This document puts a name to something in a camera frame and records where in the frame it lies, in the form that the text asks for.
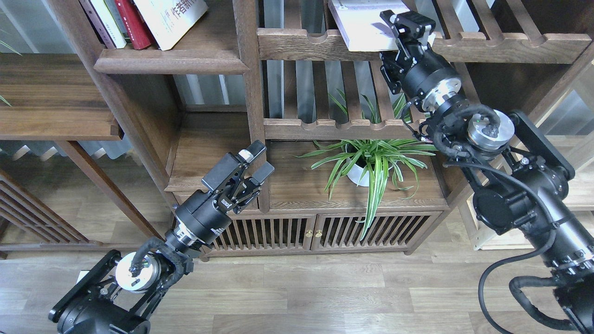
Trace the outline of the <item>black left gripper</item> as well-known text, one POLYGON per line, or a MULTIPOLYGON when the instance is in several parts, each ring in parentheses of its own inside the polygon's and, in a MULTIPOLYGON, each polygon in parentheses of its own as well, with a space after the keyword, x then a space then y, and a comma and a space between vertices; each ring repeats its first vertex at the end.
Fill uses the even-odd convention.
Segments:
POLYGON ((202 178, 208 192, 193 193, 175 211, 179 222, 172 232, 172 249, 187 253, 192 246, 211 244, 230 224, 229 211, 238 214, 257 198, 261 185, 275 171, 265 161, 252 177, 244 178, 250 163, 267 150, 261 141, 254 141, 238 154, 226 154, 202 178))

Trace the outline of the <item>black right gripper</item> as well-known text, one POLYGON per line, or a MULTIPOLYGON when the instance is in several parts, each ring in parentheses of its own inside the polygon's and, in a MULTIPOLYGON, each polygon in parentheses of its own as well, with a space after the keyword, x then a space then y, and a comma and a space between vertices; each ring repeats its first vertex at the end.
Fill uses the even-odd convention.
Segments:
POLYGON ((431 49, 429 38, 435 30, 433 19, 417 12, 380 13, 395 37, 395 51, 381 51, 381 72, 393 94, 403 90, 418 97, 420 109, 435 112, 456 95, 462 80, 444 57, 431 49))

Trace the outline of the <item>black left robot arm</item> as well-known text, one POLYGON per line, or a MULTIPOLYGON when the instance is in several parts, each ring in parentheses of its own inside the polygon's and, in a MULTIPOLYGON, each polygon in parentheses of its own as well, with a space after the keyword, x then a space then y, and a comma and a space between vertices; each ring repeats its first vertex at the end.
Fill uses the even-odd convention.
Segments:
POLYGON ((166 292, 193 271, 201 247, 212 245, 231 224, 229 211, 240 213, 261 192, 274 167, 265 162, 250 177, 244 174, 265 150, 257 140, 223 156, 202 178, 207 192, 198 190, 176 209, 178 225, 165 240, 152 237, 125 256, 110 250, 80 276, 49 311, 58 333, 147 334, 166 292))

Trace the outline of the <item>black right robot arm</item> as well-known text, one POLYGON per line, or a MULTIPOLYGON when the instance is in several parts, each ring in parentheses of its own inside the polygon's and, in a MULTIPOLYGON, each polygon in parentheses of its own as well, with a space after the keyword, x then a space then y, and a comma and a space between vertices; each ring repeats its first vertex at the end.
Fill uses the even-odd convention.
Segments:
POLYGON ((534 251, 490 265, 478 284, 487 321, 506 333, 484 302, 484 283, 499 266, 541 256, 550 277, 518 276, 509 289, 518 304, 541 325, 593 332, 593 237, 564 205, 575 170, 521 111, 508 114, 469 102, 461 78, 430 44, 436 23, 407 11, 382 11, 395 38, 381 52, 381 72, 393 94, 404 91, 429 119, 413 131, 458 166, 474 191, 473 207, 488 228, 502 235, 518 228, 534 251))

